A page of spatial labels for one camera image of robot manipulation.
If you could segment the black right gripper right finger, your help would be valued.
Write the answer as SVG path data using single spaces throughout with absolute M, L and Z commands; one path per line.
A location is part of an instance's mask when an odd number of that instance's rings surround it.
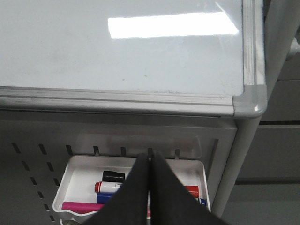
M 152 225 L 226 225 L 188 192 L 160 152 L 150 160 Z

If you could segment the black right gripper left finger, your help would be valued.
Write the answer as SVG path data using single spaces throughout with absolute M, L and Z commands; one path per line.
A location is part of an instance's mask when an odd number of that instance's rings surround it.
M 145 225 L 147 224 L 148 175 L 150 162 L 141 153 L 124 183 L 105 204 L 87 219 L 85 225 Z

